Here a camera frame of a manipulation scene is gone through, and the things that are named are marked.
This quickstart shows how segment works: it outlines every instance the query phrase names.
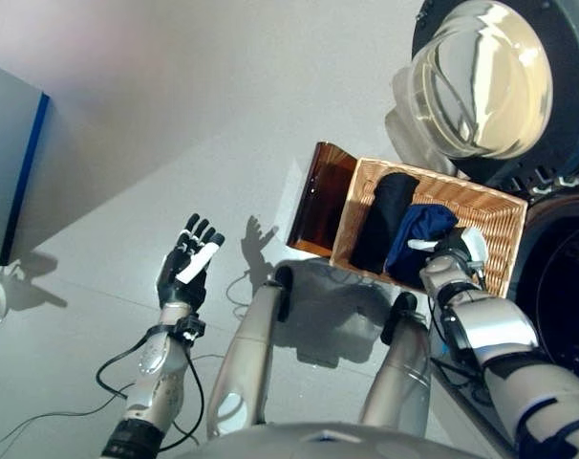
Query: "washing machine door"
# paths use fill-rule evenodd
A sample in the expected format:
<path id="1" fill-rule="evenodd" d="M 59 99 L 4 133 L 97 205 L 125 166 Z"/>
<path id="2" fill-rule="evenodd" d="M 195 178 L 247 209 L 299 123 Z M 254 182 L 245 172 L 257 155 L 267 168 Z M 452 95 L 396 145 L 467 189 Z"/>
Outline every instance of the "washing machine door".
<path id="1" fill-rule="evenodd" d="M 455 7 L 469 2 L 475 3 L 473 0 L 426 1 L 418 14 L 413 55 L 431 43 Z M 500 159 L 473 156 L 452 158 L 452 161 L 474 182 L 529 197 L 538 193 L 535 188 L 546 188 L 556 177 L 567 177 L 579 170 L 579 0 L 484 3 L 510 7 L 540 39 L 552 75 L 550 116 L 540 140 L 520 156 Z"/>

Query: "blue cloth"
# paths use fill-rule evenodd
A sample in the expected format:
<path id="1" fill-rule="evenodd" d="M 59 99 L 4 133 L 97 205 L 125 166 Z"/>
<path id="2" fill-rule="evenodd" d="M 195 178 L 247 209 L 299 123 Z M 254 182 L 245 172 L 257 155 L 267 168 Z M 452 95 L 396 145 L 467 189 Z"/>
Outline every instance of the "blue cloth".
<path id="1" fill-rule="evenodd" d="M 434 241 L 445 236 L 458 219 L 440 204 L 410 205 L 397 230 L 396 239 L 387 254 L 385 271 L 394 279 L 415 288 L 423 288 L 419 270 L 425 266 L 428 252 L 408 247 L 409 239 Z"/>

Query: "black cloth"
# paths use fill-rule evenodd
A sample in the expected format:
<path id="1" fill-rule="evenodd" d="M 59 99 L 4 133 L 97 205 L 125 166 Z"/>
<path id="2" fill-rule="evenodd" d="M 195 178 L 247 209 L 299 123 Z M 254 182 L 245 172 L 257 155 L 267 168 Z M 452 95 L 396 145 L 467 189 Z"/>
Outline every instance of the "black cloth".
<path id="1" fill-rule="evenodd" d="M 352 265 L 372 273 L 383 272 L 385 258 L 418 183 L 416 178 L 399 172 L 388 174 L 379 181 L 375 200 L 357 236 L 350 259 Z"/>

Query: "woven basket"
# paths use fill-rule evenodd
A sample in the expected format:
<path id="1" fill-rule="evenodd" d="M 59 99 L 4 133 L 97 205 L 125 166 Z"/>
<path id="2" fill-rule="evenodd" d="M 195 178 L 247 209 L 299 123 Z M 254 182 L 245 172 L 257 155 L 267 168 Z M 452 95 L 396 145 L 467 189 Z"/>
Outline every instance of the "woven basket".
<path id="1" fill-rule="evenodd" d="M 368 216 L 378 181 L 392 172 L 419 180 L 414 204 L 443 204 L 460 220 L 458 227 L 477 227 L 487 242 L 489 260 L 484 271 L 487 290 L 505 296 L 521 241 L 527 202 L 495 189 L 406 164 L 362 158 L 358 161 L 338 225 L 330 264 L 345 270 L 393 282 L 386 273 L 359 270 L 349 263 L 357 235 Z"/>

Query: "wire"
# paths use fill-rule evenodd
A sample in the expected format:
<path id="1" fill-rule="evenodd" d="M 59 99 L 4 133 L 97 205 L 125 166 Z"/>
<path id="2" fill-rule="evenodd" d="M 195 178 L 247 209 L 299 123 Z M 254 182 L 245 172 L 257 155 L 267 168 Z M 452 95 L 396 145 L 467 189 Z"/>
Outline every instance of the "wire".
<path id="1" fill-rule="evenodd" d="M 249 306 L 249 304 L 248 303 L 241 303 L 240 301 L 235 301 L 234 299 L 232 299 L 232 297 L 230 296 L 230 289 L 232 287 L 234 287 L 236 284 L 238 284 L 240 281 L 245 279 L 248 274 L 249 274 L 249 270 L 245 271 L 241 277 L 237 277 L 232 282 L 230 282 L 230 285 L 228 285 L 228 287 L 225 289 L 225 297 L 227 298 L 227 300 L 230 301 L 235 306 L 238 306 L 239 308 L 241 308 L 241 307 L 246 308 L 247 306 Z"/>
<path id="2" fill-rule="evenodd" d="M 444 343 L 444 345 L 448 346 L 448 344 L 446 343 L 446 339 L 444 338 L 444 335 L 440 331 L 439 323 L 436 322 L 436 318 L 434 317 L 434 309 L 436 308 L 436 306 L 432 305 L 432 298 L 430 298 L 429 296 L 427 297 L 427 305 L 430 308 L 430 315 L 432 316 L 432 323 L 434 324 L 434 328 L 436 328 L 436 332 L 439 334 L 439 337 Z"/>
<path id="3" fill-rule="evenodd" d="M 196 429 L 199 427 L 199 425 L 201 424 L 201 421 L 203 420 L 203 416 L 204 416 L 203 385 L 201 384 L 201 379 L 199 378 L 198 373 L 196 372 L 196 368 L 194 368 L 194 363 L 192 362 L 192 359 L 190 358 L 190 356 L 187 352 L 185 353 L 185 356 L 187 357 L 187 363 L 190 365 L 190 370 L 192 370 L 192 374 L 194 375 L 194 380 L 196 381 L 196 385 L 198 386 L 199 395 L 201 397 L 201 411 L 198 415 L 198 419 L 197 419 L 196 423 L 194 423 L 194 426 L 188 432 L 186 432 L 180 440 L 168 445 L 167 447 L 160 448 L 159 452 L 168 451 L 171 448 L 174 448 L 174 447 L 180 445 L 185 440 L 190 438 L 192 436 L 192 434 L 196 431 Z"/>
<path id="4" fill-rule="evenodd" d="M 187 435 L 187 432 L 185 430 L 183 430 L 181 427 L 179 427 L 179 425 L 177 424 L 176 421 L 173 421 L 173 427 L 179 432 L 182 433 L 183 435 Z"/>
<path id="5" fill-rule="evenodd" d="M 5 442 L 8 438 L 10 438 L 13 433 L 15 433 L 17 430 L 19 430 L 22 426 L 24 426 L 25 428 L 28 427 L 28 425 L 33 422 L 36 421 L 37 419 L 41 419 L 41 418 L 50 418 L 53 416 L 63 416 L 63 417 L 83 417 L 83 416 L 90 416 L 91 414 L 96 414 L 99 411 L 103 410 L 104 408 L 107 407 L 108 404 L 110 404 L 115 397 L 119 397 L 118 394 L 121 394 L 121 391 L 130 387 L 131 385 L 133 385 L 133 383 L 131 382 L 130 384 L 126 384 L 124 385 L 120 390 L 117 390 L 114 392 L 114 395 L 104 404 L 102 404 L 101 406 L 99 406 L 98 408 L 95 408 L 91 411 L 85 411 L 85 412 L 75 412 L 75 411 L 52 411 L 49 413 L 44 413 L 44 414 L 38 414 L 36 416 L 32 416 L 31 418 L 27 419 L 26 421 L 21 422 L 20 424 L 18 424 L 16 427 L 14 427 L 10 433 L 8 433 L 7 435 L 5 435 L 3 438 L 0 439 L 0 444 L 2 444 L 3 442 Z"/>
<path id="6" fill-rule="evenodd" d="M 472 374 L 469 371 L 458 368 L 457 366 L 450 365 L 434 357 L 431 357 L 430 361 L 432 361 L 432 363 L 439 369 L 440 373 L 447 381 L 447 383 L 451 385 L 451 387 L 455 389 L 464 389 L 465 387 L 472 384 L 472 388 L 470 390 L 470 396 L 472 397 L 472 400 L 474 400 L 477 404 L 482 404 L 483 406 L 493 406 L 489 392 L 486 386 L 483 384 L 483 380 L 478 375 Z M 466 378 L 466 381 L 460 383 L 452 382 L 449 378 L 449 375 L 447 375 L 442 368 L 446 368 L 447 370 L 451 370 L 454 373 L 463 376 Z M 486 398 L 483 398 L 479 395 L 479 390 L 484 391 Z"/>
<path id="7" fill-rule="evenodd" d="M 135 352 L 137 349 L 139 349 L 143 344 L 145 344 L 145 342 L 147 341 L 147 336 L 143 336 L 138 342 L 137 344 L 135 344 L 133 347 L 131 347 L 130 349 L 117 354 L 115 357 L 110 358 L 109 360 L 107 360 L 105 363 L 103 363 L 100 368 L 97 370 L 96 372 L 96 383 L 102 387 L 103 389 L 105 389 L 107 392 L 114 394 L 116 397 L 120 397 L 124 400 L 126 400 L 126 394 L 122 393 L 121 390 L 115 390 L 112 386 L 107 385 L 105 382 L 103 382 L 103 380 L 100 378 L 101 373 L 103 372 L 103 370 L 105 368 L 107 368 L 109 365 L 115 363 L 116 361 L 120 361 L 122 360 L 124 357 L 129 356 L 130 354 L 132 354 L 133 352 Z"/>
<path id="8" fill-rule="evenodd" d="M 214 357 L 215 359 L 224 359 L 225 356 L 222 354 L 202 354 L 201 356 L 195 357 L 192 361 L 199 361 L 200 359 L 210 359 Z"/>

